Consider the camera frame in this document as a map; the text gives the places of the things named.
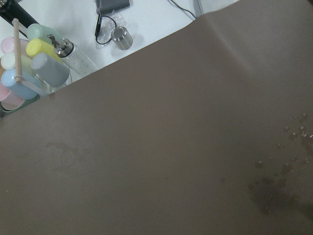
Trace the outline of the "blue plastic cup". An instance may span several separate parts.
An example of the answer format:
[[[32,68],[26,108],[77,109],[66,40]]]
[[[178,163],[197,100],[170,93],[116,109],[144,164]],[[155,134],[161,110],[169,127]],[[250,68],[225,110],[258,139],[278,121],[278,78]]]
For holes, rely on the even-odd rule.
[[[18,95],[19,97],[21,97],[23,99],[28,100],[28,99],[32,99],[32,98],[36,97],[37,96],[36,92],[34,92],[32,89],[26,87],[25,85],[19,84],[16,82],[16,80],[14,78],[15,75],[16,75],[15,69],[6,70],[1,76],[2,84],[6,88],[11,90],[13,93],[15,93],[16,95]],[[32,76],[28,73],[22,72],[22,77],[26,81],[36,85],[38,88],[41,87],[40,81],[37,78],[35,78],[34,76]]]

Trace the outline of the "grey plastic cup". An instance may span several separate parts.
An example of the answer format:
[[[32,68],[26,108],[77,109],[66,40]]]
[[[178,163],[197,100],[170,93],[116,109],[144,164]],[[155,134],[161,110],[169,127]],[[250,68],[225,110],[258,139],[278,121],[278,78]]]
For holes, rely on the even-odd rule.
[[[53,88],[64,85],[70,75],[70,70],[67,66],[43,52],[32,58],[31,68]]]

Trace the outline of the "steel calibration weight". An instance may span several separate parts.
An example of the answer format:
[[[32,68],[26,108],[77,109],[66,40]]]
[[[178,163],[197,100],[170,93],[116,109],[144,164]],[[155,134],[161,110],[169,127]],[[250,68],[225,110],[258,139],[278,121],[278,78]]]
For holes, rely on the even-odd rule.
[[[127,50],[133,45],[133,38],[123,26],[118,26],[112,31],[111,39],[120,50]]]

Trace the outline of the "glass pump bottle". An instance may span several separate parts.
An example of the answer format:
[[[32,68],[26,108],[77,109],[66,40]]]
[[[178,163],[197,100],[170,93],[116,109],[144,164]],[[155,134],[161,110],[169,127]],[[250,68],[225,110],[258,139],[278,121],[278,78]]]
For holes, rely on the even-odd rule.
[[[79,47],[67,38],[57,40],[53,34],[47,36],[55,54],[81,77],[98,70],[97,65]]]

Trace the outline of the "green plastic cup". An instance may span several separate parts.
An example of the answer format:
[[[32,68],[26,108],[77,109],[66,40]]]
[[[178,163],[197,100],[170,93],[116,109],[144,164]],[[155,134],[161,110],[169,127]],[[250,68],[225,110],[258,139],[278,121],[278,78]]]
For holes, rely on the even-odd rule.
[[[38,23],[31,24],[26,31],[29,40],[40,39],[52,45],[51,40],[48,38],[48,35],[50,34],[54,36],[56,42],[59,43],[62,40],[62,36],[57,30]]]

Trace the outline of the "yellow plastic cup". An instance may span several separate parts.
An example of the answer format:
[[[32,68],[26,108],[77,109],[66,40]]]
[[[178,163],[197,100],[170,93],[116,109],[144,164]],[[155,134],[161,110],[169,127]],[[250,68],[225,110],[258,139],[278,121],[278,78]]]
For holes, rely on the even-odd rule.
[[[55,60],[62,63],[62,60],[57,56],[57,54],[54,51],[54,47],[51,44],[48,44],[47,42],[44,42],[41,39],[32,39],[28,42],[26,46],[26,54],[34,58],[39,53],[45,53]]]

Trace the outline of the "white plastic cup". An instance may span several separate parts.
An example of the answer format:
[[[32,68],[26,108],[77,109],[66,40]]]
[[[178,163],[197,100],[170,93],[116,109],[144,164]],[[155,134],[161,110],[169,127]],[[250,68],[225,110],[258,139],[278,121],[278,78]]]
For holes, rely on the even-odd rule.
[[[31,68],[31,58],[21,55],[22,73],[34,75],[34,71]],[[6,53],[1,58],[1,65],[5,70],[14,69],[16,67],[15,54],[13,52]]]

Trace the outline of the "wooden cup rack rod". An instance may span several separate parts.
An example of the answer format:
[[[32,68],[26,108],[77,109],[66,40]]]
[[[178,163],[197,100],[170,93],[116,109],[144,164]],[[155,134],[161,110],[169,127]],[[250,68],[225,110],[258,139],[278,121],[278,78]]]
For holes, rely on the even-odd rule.
[[[18,84],[21,84],[23,81],[22,77],[22,60],[21,60],[21,44],[20,44],[20,37],[19,37],[19,20],[14,18],[12,21],[13,28],[14,28],[14,47],[15,47],[15,69],[16,75],[14,79]]]

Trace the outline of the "pink plastic cup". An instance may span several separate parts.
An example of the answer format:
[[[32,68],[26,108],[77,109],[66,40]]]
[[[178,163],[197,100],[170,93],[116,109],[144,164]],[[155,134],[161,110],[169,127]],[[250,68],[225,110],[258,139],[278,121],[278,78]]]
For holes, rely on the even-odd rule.
[[[21,46],[21,54],[26,55],[26,46],[28,45],[29,41],[25,39],[20,39],[20,46]],[[0,44],[0,49],[3,54],[14,52],[15,51],[15,44],[13,37],[4,38]]]

